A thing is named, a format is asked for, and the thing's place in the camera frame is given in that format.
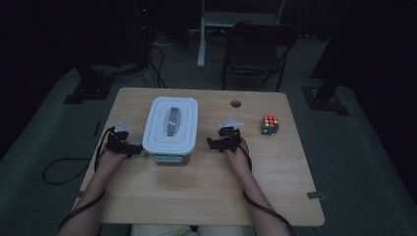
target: metal stand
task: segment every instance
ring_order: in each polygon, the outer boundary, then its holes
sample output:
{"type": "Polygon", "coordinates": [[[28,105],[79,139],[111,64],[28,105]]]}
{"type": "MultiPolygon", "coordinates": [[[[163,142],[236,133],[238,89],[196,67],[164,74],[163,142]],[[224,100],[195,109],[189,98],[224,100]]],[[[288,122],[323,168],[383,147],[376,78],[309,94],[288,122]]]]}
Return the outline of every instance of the metal stand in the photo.
{"type": "Polygon", "coordinates": [[[350,116],[346,106],[342,105],[334,93],[336,86],[326,81],[320,88],[302,87],[311,110],[335,111],[340,116],[350,116]]]}
{"type": "Polygon", "coordinates": [[[64,104],[82,104],[84,100],[105,100],[113,86],[114,77],[100,75],[90,66],[77,67],[81,79],[73,94],[67,95],[64,104]]]}

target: motion capture device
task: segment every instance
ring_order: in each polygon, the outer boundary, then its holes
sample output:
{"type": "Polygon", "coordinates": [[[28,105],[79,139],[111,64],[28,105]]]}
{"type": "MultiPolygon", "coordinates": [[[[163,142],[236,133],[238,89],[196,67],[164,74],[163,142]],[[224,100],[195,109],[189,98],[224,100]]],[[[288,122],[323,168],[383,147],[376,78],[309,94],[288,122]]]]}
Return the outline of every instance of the motion capture device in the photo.
{"type": "Polygon", "coordinates": [[[235,151],[242,143],[239,129],[234,129],[233,126],[223,127],[218,131],[220,138],[218,140],[207,137],[210,149],[218,149],[220,152],[225,149],[235,151]]]}
{"type": "Polygon", "coordinates": [[[128,139],[130,127],[124,126],[122,123],[118,123],[116,127],[108,129],[107,144],[106,147],[115,153],[124,153],[128,157],[134,154],[141,154],[142,145],[129,145],[126,140],[128,139]]]}

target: chair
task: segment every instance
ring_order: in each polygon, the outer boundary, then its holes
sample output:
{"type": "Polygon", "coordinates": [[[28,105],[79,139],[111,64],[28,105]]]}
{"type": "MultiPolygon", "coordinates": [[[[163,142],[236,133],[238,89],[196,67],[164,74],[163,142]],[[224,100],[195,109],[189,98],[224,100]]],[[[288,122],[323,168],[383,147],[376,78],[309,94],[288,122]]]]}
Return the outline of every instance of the chair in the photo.
{"type": "Polygon", "coordinates": [[[237,74],[267,76],[279,73],[279,90],[287,54],[299,38],[298,29],[288,24],[237,23],[230,29],[221,71],[222,89],[226,88],[229,69],[237,74]]]}

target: black cord on floor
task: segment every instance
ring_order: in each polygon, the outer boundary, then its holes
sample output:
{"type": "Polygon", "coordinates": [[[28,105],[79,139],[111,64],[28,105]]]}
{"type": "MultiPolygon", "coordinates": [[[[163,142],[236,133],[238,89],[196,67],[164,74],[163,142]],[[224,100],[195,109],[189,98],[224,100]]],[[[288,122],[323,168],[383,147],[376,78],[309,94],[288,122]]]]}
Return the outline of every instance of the black cord on floor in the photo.
{"type": "Polygon", "coordinates": [[[320,236],[319,232],[317,232],[317,230],[316,230],[314,227],[311,227],[311,229],[313,230],[313,232],[315,232],[315,234],[316,234],[317,236],[320,236]]]}
{"type": "Polygon", "coordinates": [[[152,48],[158,50],[160,52],[160,54],[161,54],[161,57],[162,57],[161,60],[160,60],[160,62],[159,62],[159,67],[157,69],[153,65],[153,63],[149,62],[149,64],[152,66],[152,68],[156,71],[157,85],[158,85],[159,88],[168,89],[168,87],[166,86],[165,82],[162,79],[162,76],[160,75],[160,69],[162,68],[162,64],[163,64],[163,61],[165,59],[165,55],[163,54],[163,51],[160,48],[158,48],[158,47],[156,47],[154,45],[152,46],[152,48]]]}
{"type": "Polygon", "coordinates": [[[103,229],[104,224],[100,224],[100,227],[97,230],[97,233],[95,234],[95,236],[100,236],[101,235],[101,230],[103,229]]]}
{"type": "Polygon", "coordinates": [[[89,168],[89,164],[88,165],[86,165],[86,167],[84,167],[77,175],[75,175],[74,177],[72,177],[72,178],[70,178],[70,179],[68,179],[68,180],[65,180],[65,181],[61,181],[61,182],[54,182],[54,181],[51,181],[51,180],[48,180],[47,179],[47,177],[46,177],[46,173],[47,173],[47,171],[49,170],[49,168],[52,166],[52,165],[55,165],[56,163],[58,163],[58,162],[61,162],[61,161],[68,161],[68,160],[71,160],[71,161],[90,161],[91,160],[91,158],[59,158],[59,159],[55,159],[55,160],[53,160],[53,161],[51,161],[51,162],[49,162],[49,164],[46,166],[46,168],[43,170],[43,172],[42,172],[42,179],[43,179],[43,181],[45,182],[45,183],[47,183],[47,184],[50,184],[50,185],[64,185],[64,184],[68,184],[68,183],[70,183],[71,181],[73,181],[73,180],[75,180],[75,179],[77,179],[80,175],[82,175],[88,168],[89,168]]]}
{"type": "Polygon", "coordinates": [[[135,75],[142,72],[148,65],[149,60],[143,60],[137,63],[133,68],[128,68],[123,71],[114,73],[113,77],[125,76],[125,75],[135,75]]]}
{"type": "MultiPolygon", "coordinates": [[[[100,159],[101,155],[104,153],[103,150],[103,143],[104,143],[104,139],[107,137],[108,132],[110,132],[111,129],[114,129],[114,127],[107,129],[104,132],[104,135],[101,137],[101,141],[100,141],[100,145],[97,147],[96,150],[96,154],[95,154],[95,162],[94,162],[94,171],[97,168],[98,165],[98,160],[100,159]]],[[[73,217],[75,217],[76,215],[78,215],[79,213],[87,210],[88,208],[94,206],[95,204],[97,204],[98,202],[100,202],[105,195],[105,189],[103,189],[103,191],[101,192],[101,194],[95,198],[93,201],[89,202],[88,204],[81,206],[73,211],[71,211],[69,214],[67,214],[67,216],[64,217],[64,219],[62,219],[61,223],[59,224],[58,227],[58,231],[62,228],[62,226],[64,226],[70,219],[72,219],[73,217]]]]}
{"type": "Polygon", "coordinates": [[[144,79],[144,74],[147,71],[147,68],[144,68],[138,75],[132,76],[130,78],[120,78],[120,79],[116,79],[114,81],[114,84],[122,84],[122,83],[126,83],[126,82],[130,82],[130,81],[134,81],[135,79],[137,79],[138,77],[142,77],[142,80],[144,81],[145,87],[147,87],[147,82],[144,79]]]}

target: camera stand base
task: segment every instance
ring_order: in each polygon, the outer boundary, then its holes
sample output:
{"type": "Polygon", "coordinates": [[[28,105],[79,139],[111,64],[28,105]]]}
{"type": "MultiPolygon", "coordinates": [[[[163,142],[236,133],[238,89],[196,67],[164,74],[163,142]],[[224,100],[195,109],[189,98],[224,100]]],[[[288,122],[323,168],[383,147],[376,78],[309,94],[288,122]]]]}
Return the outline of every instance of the camera stand base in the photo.
{"type": "Polygon", "coordinates": [[[316,87],[302,87],[304,96],[307,99],[311,110],[322,110],[322,111],[335,111],[340,116],[350,116],[346,106],[342,105],[334,94],[327,103],[321,103],[316,100],[316,94],[320,88],[316,87]]]}
{"type": "Polygon", "coordinates": [[[96,74],[98,83],[93,88],[85,89],[85,82],[80,80],[71,95],[67,95],[64,104],[82,104],[84,100],[106,100],[115,80],[114,77],[96,74]]]}

